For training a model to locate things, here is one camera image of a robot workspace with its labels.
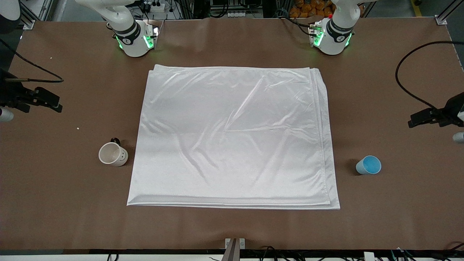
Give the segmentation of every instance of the brown table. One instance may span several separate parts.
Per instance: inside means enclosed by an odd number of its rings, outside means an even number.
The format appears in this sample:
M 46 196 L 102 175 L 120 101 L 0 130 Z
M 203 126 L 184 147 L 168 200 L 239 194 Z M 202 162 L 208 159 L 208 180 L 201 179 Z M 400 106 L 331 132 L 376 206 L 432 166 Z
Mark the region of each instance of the brown table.
M 34 107 L 0 125 L 0 248 L 221 248 L 225 238 L 243 237 L 248 248 L 441 249 L 462 241 L 464 146 L 451 140 L 460 129 L 409 129 L 409 115 L 425 106 L 394 79 L 408 51 L 448 40 L 446 27 L 433 18 L 361 19 L 355 31 L 342 54 L 326 56 L 285 20 L 166 21 L 157 50 L 130 58 L 104 23 L 37 22 L 18 52 L 65 79 L 40 85 L 61 97 L 63 112 Z M 127 207 L 155 64 L 319 68 L 341 210 Z M 49 77 L 18 58 L 10 72 Z M 453 47 L 440 45 L 412 55 L 400 78 L 441 107 L 462 91 L 464 73 Z M 112 137 L 132 156 L 120 168 L 97 157 Z M 357 176 L 355 163 L 369 154 L 382 160 L 382 172 Z

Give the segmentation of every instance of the paper cup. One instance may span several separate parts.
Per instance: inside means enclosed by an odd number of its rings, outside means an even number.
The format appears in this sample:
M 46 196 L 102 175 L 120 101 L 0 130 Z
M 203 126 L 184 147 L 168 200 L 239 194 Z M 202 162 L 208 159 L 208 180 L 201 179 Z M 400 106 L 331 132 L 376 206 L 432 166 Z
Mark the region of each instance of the paper cup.
M 359 174 L 377 174 L 382 169 L 380 160 L 374 156 L 366 156 L 356 164 L 356 170 Z

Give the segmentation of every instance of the white cloth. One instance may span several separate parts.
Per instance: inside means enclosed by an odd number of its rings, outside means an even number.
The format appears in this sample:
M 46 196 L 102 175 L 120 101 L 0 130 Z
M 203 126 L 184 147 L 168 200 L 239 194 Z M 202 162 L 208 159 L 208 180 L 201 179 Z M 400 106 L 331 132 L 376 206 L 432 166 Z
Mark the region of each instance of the white cloth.
M 319 70 L 156 65 L 127 205 L 340 209 Z

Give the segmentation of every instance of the black cable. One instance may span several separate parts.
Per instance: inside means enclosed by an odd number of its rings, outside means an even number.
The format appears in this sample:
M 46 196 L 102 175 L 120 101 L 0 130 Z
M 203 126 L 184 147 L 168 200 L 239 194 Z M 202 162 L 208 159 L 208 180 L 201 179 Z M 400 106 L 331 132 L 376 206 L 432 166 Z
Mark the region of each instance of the black cable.
M 408 255 L 409 258 L 410 258 L 412 261 L 417 261 L 417 260 L 414 259 L 414 257 L 412 256 L 412 254 L 409 253 L 407 250 L 404 250 L 404 251 L 403 251 L 403 255 L 405 255 L 405 258 L 407 258 L 406 255 Z
M 57 74 L 29 61 L 28 59 L 22 57 L 19 53 L 17 53 L 13 48 L 11 48 L 11 46 L 9 46 L 3 39 L 0 39 L 0 42 L 6 46 L 6 48 L 8 48 L 10 51 L 12 51 L 14 54 L 16 54 L 16 56 L 18 56 L 19 58 L 21 58 L 23 61 L 27 62 L 28 64 L 32 65 L 32 66 L 35 66 L 41 70 L 43 70 L 44 72 L 47 72 L 53 76 L 55 76 L 56 78 L 58 78 L 59 80 L 41 80 L 41 79 L 30 79 L 30 78 L 27 78 L 27 81 L 28 82 L 39 82 L 39 83 L 62 83 L 64 82 L 63 78 L 61 78 L 60 76 L 58 76 Z
M 296 21 L 296 20 L 294 21 L 294 20 L 292 20 L 292 19 L 290 19 L 290 18 L 288 18 L 288 17 L 286 17 L 286 16 L 283 16 L 283 15 L 277 16 L 277 18 L 285 18 L 285 19 L 287 19 L 288 21 L 290 21 L 290 22 L 296 24 L 297 26 L 309 27 L 309 25 L 300 24 L 300 23 L 298 23 L 298 21 Z
M 450 250 L 456 250 L 456 249 L 458 249 L 458 248 L 460 248 L 460 247 L 462 247 L 462 246 L 464 246 L 464 243 L 460 243 L 459 245 L 457 245 L 457 246 L 451 248 Z
M 150 18 L 148 18 L 148 15 L 142 10 L 140 6 L 139 6 L 139 9 L 140 9 L 140 12 L 142 12 L 142 16 L 145 15 L 147 17 L 147 20 L 150 20 Z
M 106 259 L 106 261 L 110 261 L 110 258 L 111 258 L 111 252 L 112 252 L 112 251 L 110 251 L 110 253 L 108 254 L 108 258 Z M 116 258 L 115 258 L 113 261 L 117 261 L 118 259 L 119 259 L 119 254 L 118 254 L 118 253 L 116 253 Z
M 269 248 L 271 248 L 272 250 L 274 250 L 274 253 L 276 255 L 276 257 L 279 255 L 280 257 L 282 257 L 283 259 L 285 259 L 285 261 L 290 261 L 289 259 L 287 259 L 280 251 L 277 251 L 275 248 L 273 248 L 272 246 L 268 246 Z
M 180 6 L 177 6 L 177 1 L 174 0 L 174 3 L 175 3 L 175 9 L 177 9 L 177 13 L 179 14 L 179 19 L 182 19 L 182 13 L 180 12 Z
M 177 17 L 175 16 L 174 9 L 173 9 L 173 0 L 169 0 L 169 11 L 173 13 L 174 19 L 177 20 Z
M 219 15 L 210 14 L 211 17 L 221 18 L 229 11 L 229 0 L 224 0 L 224 1 L 225 2 L 224 2 L 224 6 L 222 7 L 222 12 Z
M 135 8 L 135 7 L 132 8 L 132 9 L 129 9 L 129 12 L 130 12 L 130 14 L 134 17 L 135 20 L 140 20 L 140 19 L 141 19 L 141 16 L 140 16 L 139 14 L 135 13 L 135 10 L 136 10 L 136 9 L 137 9 L 137 8 Z
M 242 3 L 242 0 L 238 0 L 238 4 L 239 4 L 240 6 L 242 6 L 242 7 L 244 7 L 244 8 L 258 8 L 258 7 L 260 6 L 260 4 L 248 5 L 248 6 L 247 6 L 247 5 L 244 5 L 244 4 Z
M 297 250 L 297 252 L 300 252 L 300 253 L 303 253 L 306 254 L 306 253 L 310 253 L 310 255 L 315 255 L 315 256 L 320 256 L 321 254 L 323 254 L 324 258 L 323 259 L 326 259 L 326 258 L 329 258 L 329 257 L 337 257 L 337 258 L 341 258 L 343 259 L 344 261 L 363 261 L 364 258 L 358 258 L 358 257 L 352 257 L 353 254 L 350 253 L 349 251 L 324 251 L 324 250 L 311 250 L 311 251 L 301 251 L 301 250 Z
M 393 250 L 390 250 L 390 253 L 392 254 L 392 256 L 388 257 L 388 260 L 390 261 L 398 261 L 398 259 L 395 257 L 395 254 L 393 253 Z
M 306 261 L 304 255 L 302 255 L 300 252 L 297 252 L 296 254 L 299 256 L 300 261 Z
M 395 79 L 396 79 L 396 83 L 400 86 L 400 88 L 406 92 L 409 96 L 413 97 L 414 99 L 424 103 L 425 105 L 429 106 L 430 108 L 436 110 L 436 111 L 439 111 L 435 106 L 433 106 L 432 104 L 430 104 L 429 102 L 417 97 L 416 95 L 412 94 L 410 91 L 408 91 L 400 82 L 400 79 L 398 79 L 398 71 L 400 70 L 400 67 L 401 67 L 401 64 L 406 60 L 406 58 L 408 58 L 411 54 L 413 54 L 415 51 L 419 50 L 419 49 L 422 49 L 426 46 L 430 46 L 430 45 L 435 45 L 435 44 L 455 44 L 455 45 L 464 45 L 464 42 L 459 42 L 459 41 L 435 41 L 435 42 L 430 42 L 430 43 L 426 43 L 424 45 L 421 45 L 419 47 L 416 47 L 414 48 L 412 51 L 410 51 L 407 55 L 405 55 L 403 57 L 403 59 L 401 59 L 401 61 L 398 63 L 398 66 L 396 67 L 396 71 L 395 71 Z
M 404 260 L 404 261 L 409 261 L 409 259 L 408 259 L 407 255 L 406 255 L 406 253 L 405 253 L 403 250 L 400 250 L 400 252 L 403 254 L 403 257 L 404 257 L 403 260 Z
M 296 21 L 296 19 L 295 19 L 295 21 L 293 21 L 292 19 L 290 19 L 290 18 L 288 18 L 288 17 L 286 17 L 286 16 L 278 16 L 277 18 L 285 18 L 285 19 L 287 19 L 288 21 L 290 21 L 290 22 L 296 24 L 296 25 L 298 26 L 298 28 L 301 30 L 301 32 L 303 32 L 304 34 L 309 35 L 309 36 L 316 36 L 315 33 L 308 33 L 307 31 L 305 31 L 305 30 L 303 29 L 303 27 L 308 28 L 309 25 L 302 25 L 302 24 L 298 23 L 298 21 Z
M 183 6 L 183 5 L 182 5 L 180 2 L 178 2 L 177 0 L 174 0 L 174 2 L 176 2 L 176 6 L 177 6 L 177 4 L 179 4 L 179 6 L 180 6 L 181 8 L 186 9 L 189 13 L 192 14 L 192 17 L 195 18 L 195 14 L 194 14 L 189 8 Z
M 269 250 L 269 246 L 266 248 L 266 250 L 264 251 L 263 257 L 260 258 L 259 261 L 263 261 L 263 260 L 264 260 L 264 258 L 266 257 L 267 250 Z

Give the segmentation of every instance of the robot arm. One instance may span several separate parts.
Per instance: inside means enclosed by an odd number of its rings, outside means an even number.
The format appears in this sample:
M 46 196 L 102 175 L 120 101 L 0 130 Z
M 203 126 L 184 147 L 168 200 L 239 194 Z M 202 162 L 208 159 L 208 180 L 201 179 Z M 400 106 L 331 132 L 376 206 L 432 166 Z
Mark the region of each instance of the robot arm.
M 349 44 L 353 27 L 358 21 L 361 11 L 358 4 L 377 0 L 332 0 L 337 6 L 332 18 L 324 18 L 311 28 L 311 45 L 329 55 L 339 54 Z
M 135 0 L 76 0 L 82 6 L 98 12 L 113 29 L 119 47 L 131 57 L 140 57 L 154 47 L 153 26 L 135 20 L 126 5 Z
M 19 0 L 0 1 L 0 34 L 10 33 L 17 28 L 21 18 Z M 17 79 L 11 73 L 0 69 L 0 122 L 13 119 L 13 113 L 4 107 L 15 108 L 23 112 L 29 112 L 30 105 L 51 108 L 61 112 L 59 97 L 50 91 L 37 87 L 35 90 L 25 88 L 21 79 Z
M 450 98 L 441 109 L 427 108 L 411 115 L 409 128 L 438 123 L 440 127 L 454 124 L 464 127 L 464 92 Z

